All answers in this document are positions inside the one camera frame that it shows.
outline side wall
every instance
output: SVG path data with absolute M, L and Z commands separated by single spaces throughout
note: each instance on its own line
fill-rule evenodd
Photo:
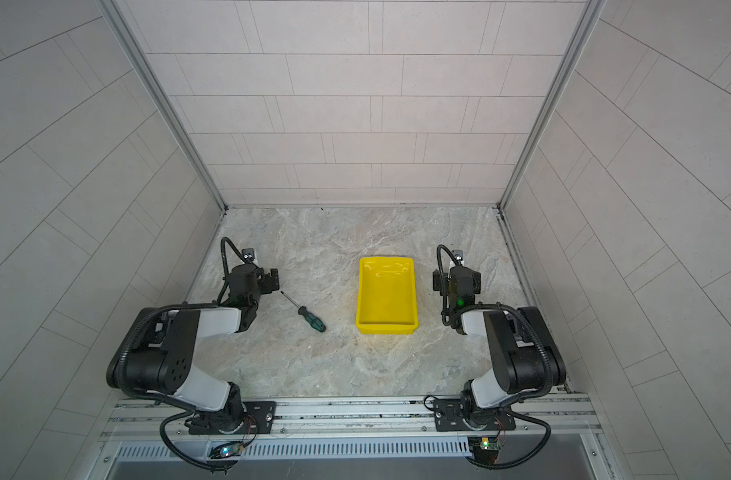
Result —
M 584 7 L 117 5 L 231 205 L 497 202 Z
M 505 215 L 626 476 L 731 478 L 731 0 L 609 0 Z
M 67 474 L 218 217 L 91 0 L 0 0 L 0 479 Z

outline screwdriver handle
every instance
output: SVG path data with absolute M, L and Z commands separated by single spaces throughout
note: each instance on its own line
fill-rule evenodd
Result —
M 314 313 L 307 310 L 307 307 L 303 306 L 299 308 L 298 314 L 303 316 L 304 320 L 306 320 L 313 329 L 317 330 L 318 332 L 325 331 L 325 324 L 322 322 L 322 320 L 315 316 Z

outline screwdriver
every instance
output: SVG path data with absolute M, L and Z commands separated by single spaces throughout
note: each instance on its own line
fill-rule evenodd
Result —
M 282 293 L 288 300 L 291 300 L 291 297 L 285 295 L 285 292 L 283 292 L 282 290 L 280 290 L 280 293 Z M 325 331 L 325 324 L 322 322 L 322 320 L 315 316 L 314 313 L 307 310 L 307 307 L 298 306 L 298 303 L 294 302 L 293 300 L 291 300 L 291 303 L 298 307 L 298 314 L 303 316 L 304 320 L 306 320 L 313 329 L 317 330 L 318 332 Z

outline stone-patterned floor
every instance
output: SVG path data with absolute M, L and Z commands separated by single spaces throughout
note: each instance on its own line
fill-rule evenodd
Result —
M 382 396 L 456 394 L 491 368 L 485 339 L 462 336 L 440 321 L 432 291 L 435 247 L 465 252 L 483 275 L 478 301 L 524 305 L 495 211 L 480 208 L 233 209 L 217 235 L 252 247 L 258 264 L 278 268 L 280 286 L 328 327 L 313 330 L 279 292 L 262 296 L 242 333 L 202 340 L 195 362 L 242 394 Z M 239 260 L 231 254 L 230 267 Z M 414 259 L 418 329 L 407 336 L 362 335 L 354 325 L 362 256 Z M 208 254 L 189 301 L 211 301 L 222 284 L 218 244 Z

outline yellow tray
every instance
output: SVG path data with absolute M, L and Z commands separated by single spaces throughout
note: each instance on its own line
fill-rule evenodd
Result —
M 360 333 L 410 335 L 418 327 L 413 259 L 404 256 L 360 258 L 358 315 Z

